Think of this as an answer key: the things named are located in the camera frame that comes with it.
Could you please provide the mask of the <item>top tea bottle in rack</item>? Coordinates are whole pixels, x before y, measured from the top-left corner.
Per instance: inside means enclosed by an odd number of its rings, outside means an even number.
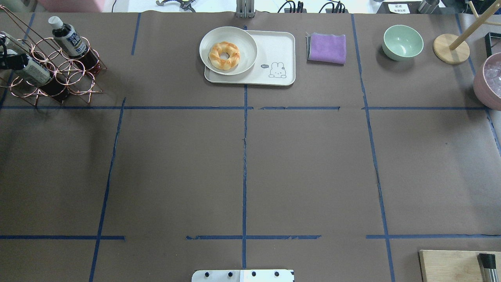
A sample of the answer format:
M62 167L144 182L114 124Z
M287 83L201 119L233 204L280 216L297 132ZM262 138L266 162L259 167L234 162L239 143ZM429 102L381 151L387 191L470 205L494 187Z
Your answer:
M81 63L77 64L78 68L84 67L92 74L100 72L98 57L72 25L64 23L58 16L50 17L48 23L52 27L52 36L62 51L68 58Z

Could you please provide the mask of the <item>cream rectangular tray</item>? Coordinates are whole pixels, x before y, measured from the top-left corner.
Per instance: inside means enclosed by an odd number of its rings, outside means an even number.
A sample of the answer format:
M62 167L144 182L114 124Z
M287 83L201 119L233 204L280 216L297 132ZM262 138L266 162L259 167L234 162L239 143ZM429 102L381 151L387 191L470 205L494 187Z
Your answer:
M296 80L295 37L287 32L247 31L256 41L257 57L249 70L234 75L204 70L211 83L290 86Z

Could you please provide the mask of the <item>glazed twisted donut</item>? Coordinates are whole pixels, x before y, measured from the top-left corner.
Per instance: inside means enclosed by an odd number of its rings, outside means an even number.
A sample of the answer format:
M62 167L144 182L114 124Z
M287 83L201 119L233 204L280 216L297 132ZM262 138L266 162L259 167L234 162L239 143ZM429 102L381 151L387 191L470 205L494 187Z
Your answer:
M208 59L216 69L229 71L240 63L240 49L226 41L215 43L208 53Z

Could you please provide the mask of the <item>cream round plate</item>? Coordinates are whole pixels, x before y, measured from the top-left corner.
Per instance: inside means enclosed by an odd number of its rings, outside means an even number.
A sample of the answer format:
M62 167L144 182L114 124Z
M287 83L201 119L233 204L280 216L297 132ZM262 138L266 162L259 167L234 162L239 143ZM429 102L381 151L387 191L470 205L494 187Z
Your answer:
M211 64L209 52L216 43L233 43L240 51L240 62L229 70L219 70ZM254 38L239 27L223 26L209 31L199 44L199 56L204 65L215 73L224 75L241 74L254 66L258 54L258 47Z

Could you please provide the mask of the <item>purple folded cloth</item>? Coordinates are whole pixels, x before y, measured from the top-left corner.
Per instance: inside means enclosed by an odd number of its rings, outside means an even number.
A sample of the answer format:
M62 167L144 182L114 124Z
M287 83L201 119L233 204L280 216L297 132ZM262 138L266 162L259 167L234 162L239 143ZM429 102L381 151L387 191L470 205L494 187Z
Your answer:
M312 33L306 35L306 58L315 62L344 65L346 35Z

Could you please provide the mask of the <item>mint green bowl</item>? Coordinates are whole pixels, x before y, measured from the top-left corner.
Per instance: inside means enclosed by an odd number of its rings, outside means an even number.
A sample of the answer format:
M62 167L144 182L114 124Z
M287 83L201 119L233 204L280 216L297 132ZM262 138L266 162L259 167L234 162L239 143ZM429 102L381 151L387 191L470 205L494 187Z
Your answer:
M419 32L406 25L390 26L383 35L384 54L394 61L407 61L418 56L424 49Z

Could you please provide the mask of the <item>wooden mug tree stand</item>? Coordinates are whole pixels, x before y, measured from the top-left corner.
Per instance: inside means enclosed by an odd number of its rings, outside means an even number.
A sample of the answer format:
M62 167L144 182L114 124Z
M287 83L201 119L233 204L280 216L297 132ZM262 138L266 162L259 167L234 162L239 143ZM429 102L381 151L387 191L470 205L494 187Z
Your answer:
M469 38L482 25L501 25L500 21L490 21L490 18L495 14L496 11L500 9L500 3L500 0L494 0L491 2L490 6L484 10L483 13L479 13L476 10L474 2L472 0L469 0L467 2L467 5L470 8L472 14L475 16L474 22L460 35L446 33L436 37L433 41L433 51L435 55L441 61L450 65L458 65L467 61L470 56L470 47L466 42L466 39Z

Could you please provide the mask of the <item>wooden cutting board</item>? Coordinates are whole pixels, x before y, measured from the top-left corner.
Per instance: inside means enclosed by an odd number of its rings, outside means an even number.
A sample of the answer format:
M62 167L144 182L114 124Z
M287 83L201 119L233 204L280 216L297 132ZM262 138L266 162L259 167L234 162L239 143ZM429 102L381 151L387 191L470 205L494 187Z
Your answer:
M478 254L496 257L500 277L498 251L419 250L419 261L424 282L483 282L482 264Z

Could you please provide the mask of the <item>pink bowl with ice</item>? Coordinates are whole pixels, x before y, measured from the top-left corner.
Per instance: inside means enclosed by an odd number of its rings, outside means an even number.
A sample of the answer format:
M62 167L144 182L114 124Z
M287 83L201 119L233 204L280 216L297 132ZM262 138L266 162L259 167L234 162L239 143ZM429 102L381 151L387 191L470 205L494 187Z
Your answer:
M492 54L474 77L474 94L486 107L500 111L500 53Z

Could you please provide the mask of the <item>aluminium frame post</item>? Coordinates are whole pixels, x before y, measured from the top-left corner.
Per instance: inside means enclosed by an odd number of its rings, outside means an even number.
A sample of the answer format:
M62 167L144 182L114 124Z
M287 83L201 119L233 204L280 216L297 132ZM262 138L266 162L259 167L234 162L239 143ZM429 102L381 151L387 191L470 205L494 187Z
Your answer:
M254 0L236 0L236 18L254 18L254 6Z

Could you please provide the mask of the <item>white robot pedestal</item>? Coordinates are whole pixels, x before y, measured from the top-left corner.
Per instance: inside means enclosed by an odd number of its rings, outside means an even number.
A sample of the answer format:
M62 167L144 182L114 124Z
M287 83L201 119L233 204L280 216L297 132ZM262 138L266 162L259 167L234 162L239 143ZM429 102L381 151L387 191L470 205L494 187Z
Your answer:
M192 282L294 282L289 269L226 269L195 271Z

